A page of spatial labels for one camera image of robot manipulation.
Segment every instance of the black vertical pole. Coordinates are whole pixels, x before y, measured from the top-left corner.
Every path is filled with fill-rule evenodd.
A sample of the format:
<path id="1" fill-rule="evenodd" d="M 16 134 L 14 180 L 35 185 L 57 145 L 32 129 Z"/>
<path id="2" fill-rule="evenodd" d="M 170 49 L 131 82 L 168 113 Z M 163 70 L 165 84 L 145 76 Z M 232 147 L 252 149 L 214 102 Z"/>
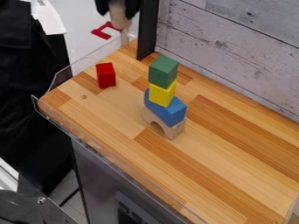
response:
<path id="1" fill-rule="evenodd" d="M 158 10 L 159 0 L 142 0 L 138 34 L 138 60 L 144 59 L 155 51 Z"/>

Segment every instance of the dark object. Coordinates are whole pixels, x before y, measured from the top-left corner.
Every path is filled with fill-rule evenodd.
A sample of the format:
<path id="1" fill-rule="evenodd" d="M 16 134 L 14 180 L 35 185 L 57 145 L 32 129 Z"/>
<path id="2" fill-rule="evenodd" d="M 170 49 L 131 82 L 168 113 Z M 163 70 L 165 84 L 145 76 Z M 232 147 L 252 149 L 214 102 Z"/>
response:
<path id="1" fill-rule="evenodd" d="M 44 224 L 77 224 L 77 222 L 36 189 L 22 175 L 19 176 L 17 192 L 24 195 L 36 205 Z"/>
<path id="2" fill-rule="evenodd" d="M 0 223 L 43 224 L 37 205 L 25 196 L 0 191 Z"/>
<path id="3" fill-rule="evenodd" d="M 69 138 L 38 115 L 42 96 L 69 64 L 62 35 L 48 37 L 30 3 L 0 9 L 0 157 L 48 194 L 71 169 Z"/>
<path id="4" fill-rule="evenodd" d="M 140 9 L 142 0 L 125 0 L 126 17 L 131 19 Z M 110 0 L 95 0 L 97 11 L 104 16 L 109 11 Z"/>
<path id="5" fill-rule="evenodd" d="M 137 59 L 142 60 L 155 51 L 159 0 L 143 0 L 141 5 Z"/>

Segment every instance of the red cube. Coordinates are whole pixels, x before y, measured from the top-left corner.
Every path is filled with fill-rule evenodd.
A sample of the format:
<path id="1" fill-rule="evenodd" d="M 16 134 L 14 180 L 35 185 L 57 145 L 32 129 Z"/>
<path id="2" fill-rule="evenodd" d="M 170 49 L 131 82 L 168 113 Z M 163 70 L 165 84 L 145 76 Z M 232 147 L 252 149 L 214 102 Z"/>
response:
<path id="1" fill-rule="evenodd" d="M 115 69 L 113 64 L 103 63 L 96 65 L 100 88 L 113 87 L 116 85 Z"/>

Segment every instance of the blue cube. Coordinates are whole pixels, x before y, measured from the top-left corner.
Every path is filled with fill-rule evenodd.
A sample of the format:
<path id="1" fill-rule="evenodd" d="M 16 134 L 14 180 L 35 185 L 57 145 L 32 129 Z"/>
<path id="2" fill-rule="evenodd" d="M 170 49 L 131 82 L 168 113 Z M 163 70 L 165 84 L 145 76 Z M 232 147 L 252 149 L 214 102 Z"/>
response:
<path id="1" fill-rule="evenodd" d="M 160 119 L 168 126 L 172 127 L 184 120 L 186 115 L 187 106 L 180 101 L 176 96 L 173 98 L 170 105 L 165 108 L 154 102 L 150 101 L 150 90 L 145 90 L 144 93 L 144 104 L 150 109 L 156 116 L 160 117 Z"/>

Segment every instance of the green cube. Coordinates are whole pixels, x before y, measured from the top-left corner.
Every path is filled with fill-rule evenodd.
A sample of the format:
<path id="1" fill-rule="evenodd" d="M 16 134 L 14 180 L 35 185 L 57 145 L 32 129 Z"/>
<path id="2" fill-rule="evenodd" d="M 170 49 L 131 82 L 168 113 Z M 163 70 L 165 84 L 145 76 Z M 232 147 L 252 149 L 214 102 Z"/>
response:
<path id="1" fill-rule="evenodd" d="M 168 88 L 177 78 L 178 62 L 165 56 L 159 56 L 149 66 L 149 82 L 160 88 Z"/>

